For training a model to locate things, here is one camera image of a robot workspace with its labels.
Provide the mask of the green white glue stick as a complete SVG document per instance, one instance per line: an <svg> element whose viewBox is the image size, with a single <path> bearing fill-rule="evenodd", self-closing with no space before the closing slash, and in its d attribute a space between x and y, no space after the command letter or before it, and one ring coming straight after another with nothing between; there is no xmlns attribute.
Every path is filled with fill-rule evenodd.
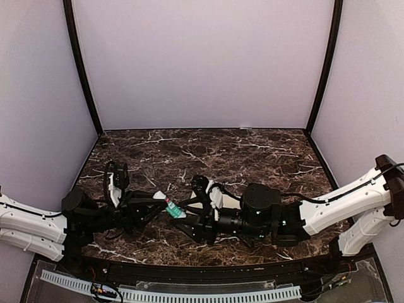
<svg viewBox="0 0 404 303"><path fill-rule="evenodd" d="M186 218L186 213L182 209L180 209L170 198L165 197L165 202L167 204L165 210L171 215L172 218Z"/></svg>

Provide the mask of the white glue stick cap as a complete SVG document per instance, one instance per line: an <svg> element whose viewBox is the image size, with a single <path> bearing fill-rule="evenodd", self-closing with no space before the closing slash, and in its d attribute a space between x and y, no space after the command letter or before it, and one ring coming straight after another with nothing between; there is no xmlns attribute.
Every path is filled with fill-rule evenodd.
<svg viewBox="0 0 404 303"><path fill-rule="evenodd" d="M166 199L165 193L158 191L153 195L153 199Z"/></svg>

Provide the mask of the cream paper envelope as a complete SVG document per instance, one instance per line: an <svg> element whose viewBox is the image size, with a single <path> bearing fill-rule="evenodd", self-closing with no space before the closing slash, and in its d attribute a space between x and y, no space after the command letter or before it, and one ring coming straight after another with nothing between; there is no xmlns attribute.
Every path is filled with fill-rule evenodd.
<svg viewBox="0 0 404 303"><path fill-rule="evenodd" d="M223 208L241 209L240 201L228 195L223 195Z"/></svg>

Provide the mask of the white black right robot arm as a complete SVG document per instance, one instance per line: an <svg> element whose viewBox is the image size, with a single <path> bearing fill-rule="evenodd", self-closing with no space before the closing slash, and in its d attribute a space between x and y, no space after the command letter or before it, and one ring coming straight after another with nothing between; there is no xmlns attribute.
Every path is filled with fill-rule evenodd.
<svg viewBox="0 0 404 303"><path fill-rule="evenodd" d="M213 244L218 234L264 239L292 247L329 226L359 215L359 219L330 243L322 268L335 274L387 225L403 220L403 164L387 155L356 181L316 198L283 193L250 183L241 196L224 185L196 175L193 195L181 206L185 217L172 224L197 243Z"/></svg>

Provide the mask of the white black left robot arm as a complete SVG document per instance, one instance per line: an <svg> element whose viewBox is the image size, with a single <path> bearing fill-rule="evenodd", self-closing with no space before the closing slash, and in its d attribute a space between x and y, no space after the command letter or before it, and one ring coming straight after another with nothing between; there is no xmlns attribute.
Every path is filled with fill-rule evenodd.
<svg viewBox="0 0 404 303"><path fill-rule="evenodd" d="M96 233L123 229L131 234L143 229L166 207L152 193L129 191L118 206L100 207L81 188L62 199L60 212L45 211L1 195L1 240L24 251L41 254L64 264L75 275L84 275L89 262L80 252Z"/></svg>

